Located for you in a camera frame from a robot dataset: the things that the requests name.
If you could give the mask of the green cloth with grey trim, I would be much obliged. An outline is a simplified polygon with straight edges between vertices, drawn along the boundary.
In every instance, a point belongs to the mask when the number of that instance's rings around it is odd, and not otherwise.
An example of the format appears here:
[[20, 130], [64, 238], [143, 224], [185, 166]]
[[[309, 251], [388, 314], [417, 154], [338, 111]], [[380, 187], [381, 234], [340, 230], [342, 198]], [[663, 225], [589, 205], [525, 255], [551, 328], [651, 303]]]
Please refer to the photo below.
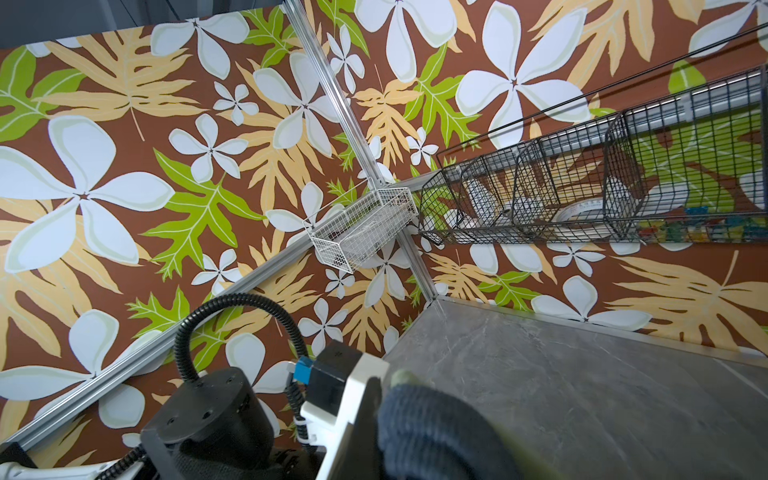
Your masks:
[[385, 479], [561, 479], [467, 402], [397, 370], [377, 416]]

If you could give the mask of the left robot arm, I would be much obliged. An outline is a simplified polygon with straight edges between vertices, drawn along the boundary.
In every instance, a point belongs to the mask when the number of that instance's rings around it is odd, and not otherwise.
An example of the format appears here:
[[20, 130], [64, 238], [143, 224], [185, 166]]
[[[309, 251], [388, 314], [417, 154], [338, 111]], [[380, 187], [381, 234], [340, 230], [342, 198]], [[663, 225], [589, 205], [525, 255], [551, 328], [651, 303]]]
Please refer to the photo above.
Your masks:
[[246, 373], [229, 367], [201, 375], [192, 360], [193, 331], [229, 307], [252, 307], [278, 320], [300, 356], [307, 348], [291, 315], [258, 294], [225, 294], [184, 318], [174, 339], [182, 384], [142, 429], [124, 457], [79, 467], [37, 467], [16, 442], [1, 447], [4, 479], [313, 479], [324, 459], [305, 443], [300, 450], [274, 445], [265, 407]]

